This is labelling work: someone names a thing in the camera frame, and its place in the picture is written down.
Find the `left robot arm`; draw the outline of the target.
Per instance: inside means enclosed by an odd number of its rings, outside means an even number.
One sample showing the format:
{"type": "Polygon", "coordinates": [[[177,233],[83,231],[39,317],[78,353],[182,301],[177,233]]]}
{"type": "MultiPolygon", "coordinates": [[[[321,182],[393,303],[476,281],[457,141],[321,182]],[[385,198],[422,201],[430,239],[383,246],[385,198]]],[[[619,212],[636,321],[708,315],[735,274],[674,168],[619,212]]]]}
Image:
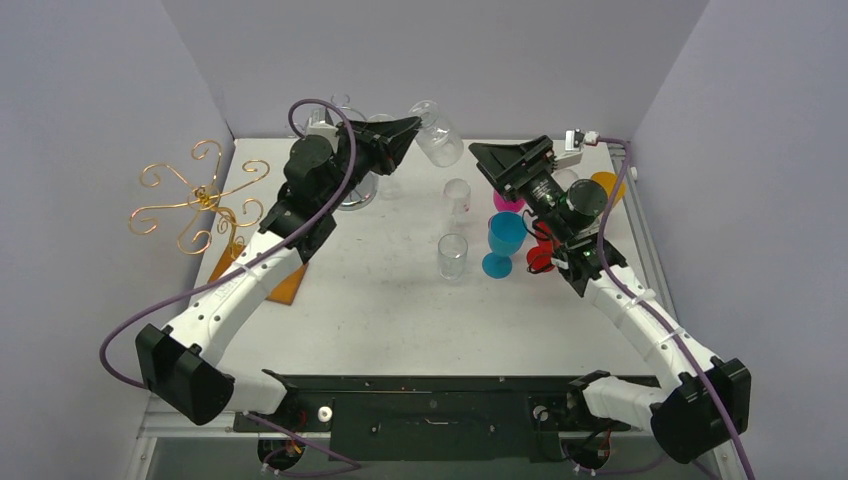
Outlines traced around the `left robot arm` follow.
{"type": "Polygon", "coordinates": [[[333,134],[298,139],[283,167],[276,202],[241,255],[216,281],[191,291],[195,302],[163,327],[135,338],[142,385],[195,425],[227,409],[259,413],[272,429],[291,427],[298,402],[276,380],[238,380],[218,364],[253,312],[277,284],[323,246],[334,211],[370,173],[388,176],[402,163],[422,121],[352,121],[333,134]]]}

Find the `red wine glass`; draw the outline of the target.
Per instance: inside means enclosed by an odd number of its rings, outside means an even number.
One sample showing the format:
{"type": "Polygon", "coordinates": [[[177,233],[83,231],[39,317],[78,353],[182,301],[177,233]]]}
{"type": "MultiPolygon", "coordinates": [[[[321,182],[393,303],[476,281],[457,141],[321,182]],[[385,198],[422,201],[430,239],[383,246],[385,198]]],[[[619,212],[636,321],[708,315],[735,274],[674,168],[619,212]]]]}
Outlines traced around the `red wine glass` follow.
{"type": "Polygon", "coordinates": [[[553,271],[552,254],[555,247],[553,235],[547,225],[541,221],[535,221],[532,224],[532,235],[536,240],[536,246],[526,254],[527,271],[531,274],[553,271]]]}

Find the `clear patterned glass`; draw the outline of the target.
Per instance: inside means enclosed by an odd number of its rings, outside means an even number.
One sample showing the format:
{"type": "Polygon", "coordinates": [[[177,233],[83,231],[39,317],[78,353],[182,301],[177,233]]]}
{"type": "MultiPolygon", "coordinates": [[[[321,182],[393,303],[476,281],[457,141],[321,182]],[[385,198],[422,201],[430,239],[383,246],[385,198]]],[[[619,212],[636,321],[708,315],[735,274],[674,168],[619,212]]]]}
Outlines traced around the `clear patterned glass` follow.
{"type": "Polygon", "coordinates": [[[414,104],[409,113],[421,120],[415,140],[431,163],[439,168],[456,164],[462,157],[464,143],[457,128],[438,104],[422,100],[414,104]]]}
{"type": "Polygon", "coordinates": [[[437,269],[448,281],[458,280],[466,266],[468,242],[457,233],[443,235],[437,244],[437,269]]]}

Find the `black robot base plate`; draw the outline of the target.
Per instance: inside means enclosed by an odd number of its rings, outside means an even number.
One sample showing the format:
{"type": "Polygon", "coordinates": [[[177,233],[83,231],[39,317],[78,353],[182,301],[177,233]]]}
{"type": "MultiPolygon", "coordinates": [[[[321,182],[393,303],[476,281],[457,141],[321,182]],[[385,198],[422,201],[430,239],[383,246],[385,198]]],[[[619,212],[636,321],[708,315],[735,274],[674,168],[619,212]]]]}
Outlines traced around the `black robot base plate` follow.
{"type": "Polygon", "coordinates": [[[593,419],[567,395],[572,376],[286,375],[267,415],[331,450],[366,461],[555,461],[559,440],[598,444],[621,422],[593,419]]]}

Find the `pink wine glass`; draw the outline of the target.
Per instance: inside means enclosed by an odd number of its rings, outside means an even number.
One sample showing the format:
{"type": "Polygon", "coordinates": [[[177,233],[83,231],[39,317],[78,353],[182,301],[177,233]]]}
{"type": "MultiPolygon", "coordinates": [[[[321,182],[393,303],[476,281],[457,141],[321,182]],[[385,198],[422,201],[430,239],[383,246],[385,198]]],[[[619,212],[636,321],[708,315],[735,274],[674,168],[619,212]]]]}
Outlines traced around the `pink wine glass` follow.
{"type": "Polygon", "coordinates": [[[523,199],[515,201],[505,199],[497,192],[492,195],[493,205],[498,212],[520,213],[526,202],[523,199]]]}

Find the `clear wine glass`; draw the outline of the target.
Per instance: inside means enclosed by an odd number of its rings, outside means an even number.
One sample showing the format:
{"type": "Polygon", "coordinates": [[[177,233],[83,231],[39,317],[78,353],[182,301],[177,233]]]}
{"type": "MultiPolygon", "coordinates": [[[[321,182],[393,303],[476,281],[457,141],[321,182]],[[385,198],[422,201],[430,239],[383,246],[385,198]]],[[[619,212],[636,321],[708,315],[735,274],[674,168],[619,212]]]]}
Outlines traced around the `clear wine glass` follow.
{"type": "Polygon", "coordinates": [[[552,173],[552,178],[564,192],[567,192],[569,188],[580,179],[580,176],[574,170],[566,168],[554,171],[552,173]]]}

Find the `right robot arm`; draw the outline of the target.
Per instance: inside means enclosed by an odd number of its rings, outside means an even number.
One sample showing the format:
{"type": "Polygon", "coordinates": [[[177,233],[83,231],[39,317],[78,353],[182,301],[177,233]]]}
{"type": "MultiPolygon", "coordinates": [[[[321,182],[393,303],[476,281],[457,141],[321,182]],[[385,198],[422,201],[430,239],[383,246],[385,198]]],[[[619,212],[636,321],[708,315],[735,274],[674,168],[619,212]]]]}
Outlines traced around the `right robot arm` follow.
{"type": "Polygon", "coordinates": [[[611,192],[590,179],[563,189],[553,178],[585,148],[611,141],[594,131],[572,130],[564,156],[555,154],[546,135],[519,144],[468,147],[493,189],[510,201],[524,201],[545,224],[554,246],[553,267],[611,321],[658,382],[648,387],[593,372],[572,383],[563,402],[565,416],[578,427],[602,419],[636,427],[683,464],[729,443],[751,476],[741,441],[750,412],[748,368],[738,359],[721,359],[680,326],[605,237],[629,162],[622,162],[611,192]]]}

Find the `blue wine glass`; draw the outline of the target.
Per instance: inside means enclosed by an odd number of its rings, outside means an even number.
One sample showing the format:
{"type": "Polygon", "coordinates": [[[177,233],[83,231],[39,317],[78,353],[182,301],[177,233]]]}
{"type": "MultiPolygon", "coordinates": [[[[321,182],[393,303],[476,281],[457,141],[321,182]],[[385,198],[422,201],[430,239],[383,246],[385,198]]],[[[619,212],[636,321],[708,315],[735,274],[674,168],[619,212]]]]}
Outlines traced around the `blue wine glass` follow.
{"type": "Polygon", "coordinates": [[[511,256],[521,249],[526,236],[519,214],[504,211],[493,215],[487,234],[490,251],[482,259],[483,272],[493,279],[507,277],[513,268],[511,256]]]}

